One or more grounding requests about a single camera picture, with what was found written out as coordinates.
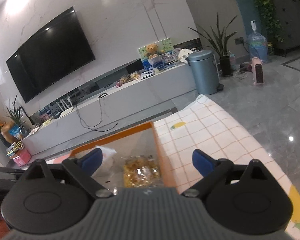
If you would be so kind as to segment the beige blue-label snack bag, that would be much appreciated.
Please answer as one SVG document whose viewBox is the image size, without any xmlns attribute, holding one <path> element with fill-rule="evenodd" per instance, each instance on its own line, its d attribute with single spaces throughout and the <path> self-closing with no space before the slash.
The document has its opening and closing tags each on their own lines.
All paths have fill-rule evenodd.
<svg viewBox="0 0 300 240">
<path fill-rule="evenodd" d="M 95 149 L 101 150 L 102 162 L 100 167 L 93 173 L 92 178 L 108 177 L 112 174 L 113 166 L 115 163 L 115 155 L 117 152 L 108 147 L 96 146 Z"/>
</svg>

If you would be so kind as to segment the clear bag yellow waffles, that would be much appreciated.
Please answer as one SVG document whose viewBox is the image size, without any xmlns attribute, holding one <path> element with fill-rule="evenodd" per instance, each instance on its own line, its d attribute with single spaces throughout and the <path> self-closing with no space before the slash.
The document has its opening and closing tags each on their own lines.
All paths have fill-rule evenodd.
<svg viewBox="0 0 300 240">
<path fill-rule="evenodd" d="M 125 158 L 123 183 L 128 188 L 156 187 L 163 185 L 160 168 L 153 155 Z"/>
</svg>

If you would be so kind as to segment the orange cardboard box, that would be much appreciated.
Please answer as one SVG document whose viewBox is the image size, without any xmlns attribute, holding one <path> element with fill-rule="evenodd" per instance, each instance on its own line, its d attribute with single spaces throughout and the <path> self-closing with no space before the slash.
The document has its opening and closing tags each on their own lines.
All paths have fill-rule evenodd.
<svg viewBox="0 0 300 240">
<path fill-rule="evenodd" d="M 101 167 L 91 177 L 114 194 L 123 187 L 177 186 L 152 122 L 79 146 L 69 157 L 81 158 L 97 148 L 105 152 Z"/>
</svg>

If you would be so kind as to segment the white wifi router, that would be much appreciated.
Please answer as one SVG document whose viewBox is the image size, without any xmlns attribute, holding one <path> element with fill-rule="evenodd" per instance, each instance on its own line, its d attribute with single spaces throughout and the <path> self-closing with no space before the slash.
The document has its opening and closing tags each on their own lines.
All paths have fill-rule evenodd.
<svg viewBox="0 0 300 240">
<path fill-rule="evenodd" d="M 59 118 L 62 118 L 63 116 L 70 114 L 74 110 L 74 106 L 69 96 L 67 96 L 66 99 L 61 98 L 61 100 L 57 101 L 57 106 L 61 110 L 61 114 Z"/>
</svg>

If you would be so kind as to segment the grey marble tv console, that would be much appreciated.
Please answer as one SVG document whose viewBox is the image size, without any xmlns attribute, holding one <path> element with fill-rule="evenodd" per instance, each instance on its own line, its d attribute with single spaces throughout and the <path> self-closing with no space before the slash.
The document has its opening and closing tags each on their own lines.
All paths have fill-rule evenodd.
<svg viewBox="0 0 300 240">
<path fill-rule="evenodd" d="M 172 108 L 172 99 L 196 88 L 190 66 L 180 64 L 144 80 L 94 96 L 23 139 L 31 155 L 54 155 Z"/>
</svg>

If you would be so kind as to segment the pink storage box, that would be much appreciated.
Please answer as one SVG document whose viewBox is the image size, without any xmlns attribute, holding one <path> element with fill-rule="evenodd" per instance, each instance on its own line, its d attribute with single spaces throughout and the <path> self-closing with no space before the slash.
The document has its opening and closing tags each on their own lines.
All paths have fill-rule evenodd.
<svg viewBox="0 0 300 240">
<path fill-rule="evenodd" d="M 22 167 L 29 163 L 31 155 L 26 148 L 19 150 L 13 157 L 12 160 L 19 166 Z"/>
</svg>

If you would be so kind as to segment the potted plant left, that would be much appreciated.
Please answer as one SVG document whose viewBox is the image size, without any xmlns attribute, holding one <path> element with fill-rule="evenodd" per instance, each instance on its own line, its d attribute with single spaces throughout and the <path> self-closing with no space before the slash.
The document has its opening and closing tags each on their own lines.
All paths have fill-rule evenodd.
<svg viewBox="0 0 300 240">
<path fill-rule="evenodd" d="M 10 118 L 17 125 L 20 134 L 23 137 L 26 137 L 28 135 L 28 130 L 25 127 L 23 120 L 21 120 L 23 115 L 21 113 L 21 106 L 17 106 L 17 95 L 11 103 L 11 107 L 6 107 L 6 109 L 8 111 L 8 116 L 6 116 L 6 118 Z"/>
</svg>

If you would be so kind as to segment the grey pedal trash bin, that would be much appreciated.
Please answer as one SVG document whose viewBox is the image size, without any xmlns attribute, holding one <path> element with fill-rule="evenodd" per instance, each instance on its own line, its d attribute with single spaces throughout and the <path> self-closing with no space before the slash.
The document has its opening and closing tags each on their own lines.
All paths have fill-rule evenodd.
<svg viewBox="0 0 300 240">
<path fill-rule="evenodd" d="M 220 84 L 215 57 L 211 50 L 201 50 L 186 58 L 191 67 L 196 89 L 199 94 L 212 95 L 223 90 Z"/>
</svg>

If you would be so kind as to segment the golden gourd vase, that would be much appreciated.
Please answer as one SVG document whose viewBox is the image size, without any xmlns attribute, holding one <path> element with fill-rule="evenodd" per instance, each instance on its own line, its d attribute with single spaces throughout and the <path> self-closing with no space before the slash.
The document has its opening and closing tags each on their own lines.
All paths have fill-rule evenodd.
<svg viewBox="0 0 300 240">
<path fill-rule="evenodd" d="M 5 122 L 1 127 L 1 135 L 10 144 L 17 142 L 18 139 L 10 134 L 10 129 L 14 126 L 14 122 Z"/>
</svg>

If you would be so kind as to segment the snack pile on console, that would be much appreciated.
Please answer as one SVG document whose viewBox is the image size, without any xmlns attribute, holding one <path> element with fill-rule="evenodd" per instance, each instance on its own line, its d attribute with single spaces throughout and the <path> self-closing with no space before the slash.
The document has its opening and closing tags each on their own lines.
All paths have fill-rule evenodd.
<svg viewBox="0 0 300 240">
<path fill-rule="evenodd" d="M 139 72 L 133 72 L 132 74 L 127 74 L 122 77 L 117 81 L 116 87 L 119 88 L 125 83 L 132 82 L 134 80 L 139 80 L 140 79 L 140 73 Z"/>
</svg>

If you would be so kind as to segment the long-leaf potted plant right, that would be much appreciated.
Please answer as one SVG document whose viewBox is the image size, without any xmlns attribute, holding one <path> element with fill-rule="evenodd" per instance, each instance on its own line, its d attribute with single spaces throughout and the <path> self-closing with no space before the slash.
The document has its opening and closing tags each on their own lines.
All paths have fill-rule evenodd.
<svg viewBox="0 0 300 240">
<path fill-rule="evenodd" d="M 219 20 L 219 13 L 216 15 L 216 25 L 215 27 L 210 26 L 210 31 L 205 30 L 200 27 L 202 31 L 198 31 L 189 27 L 190 30 L 197 33 L 200 37 L 205 39 L 209 43 L 209 48 L 212 48 L 219 56 L 219 65 L 221 68 L 222 76 L 229 77 L 233 76 L 233 70 L 231 68 L 230 56 L 228 55 L 228 42 L 230 38 L 237 34 L 236 31 L 233 33 L 227 33 L 230 25 L 235 21 L 237 15 L 234 16 L 228 24 L 221 26 Z"/>
</svg>

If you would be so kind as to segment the green calendar card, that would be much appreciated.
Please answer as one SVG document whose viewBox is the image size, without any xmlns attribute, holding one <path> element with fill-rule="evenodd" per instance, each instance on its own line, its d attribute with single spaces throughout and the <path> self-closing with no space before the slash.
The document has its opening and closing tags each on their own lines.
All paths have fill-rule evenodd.
<svg viewBox="0 0 300 240">
<path fill-rule="evenodd" d="M 149 63 L 148 59 L 152 59 L 155 56 L 162 54 L 171 54 L 174 47 L 171 38 L 166 38 L 158 42 L 154 42 L 138 48 L 138 54 L 140 56 L 142 65 L 145 70 L 151 69 L 152 65 Z"/>
</svg>

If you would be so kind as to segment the blue water jug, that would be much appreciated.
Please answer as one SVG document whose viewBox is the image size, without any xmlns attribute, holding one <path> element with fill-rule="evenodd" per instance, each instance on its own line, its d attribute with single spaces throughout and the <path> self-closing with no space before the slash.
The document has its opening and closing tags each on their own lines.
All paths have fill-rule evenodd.
<svg viewBox="0 0 300 240">
<path fill-rule="evenodd" d="M 256 21 L 251 21 L 252 33 L 248 36 L 250 58 L 258 57 L 262 63 L 268 62 L 268 41 L 257 32 Z"/>
</svg>

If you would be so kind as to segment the dark grey drawer cabinet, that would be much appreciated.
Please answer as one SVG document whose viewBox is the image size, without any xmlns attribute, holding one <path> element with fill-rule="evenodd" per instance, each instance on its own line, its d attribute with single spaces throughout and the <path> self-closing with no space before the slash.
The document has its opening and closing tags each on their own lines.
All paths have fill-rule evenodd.
<svg viewBox="0 0 300 240">
<path fill-rule="evenodd" d="M 300 46 L 300 0 L 272 0 L 275 16 L 281 24 L 280 37 L 275 48 L 286 52 Z"/>
</svg>

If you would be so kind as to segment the black wall television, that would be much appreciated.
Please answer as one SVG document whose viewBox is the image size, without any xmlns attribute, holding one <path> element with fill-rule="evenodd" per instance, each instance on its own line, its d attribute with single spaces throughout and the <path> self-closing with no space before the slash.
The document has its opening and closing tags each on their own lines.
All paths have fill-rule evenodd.
<svg viewBox="0 0 300 240">
<path fill-rule="evenodd" d="M 6 64 L 27 103 L 95 59 L 75 9 L 70 7 L 26 40 Z"/>
</svg>

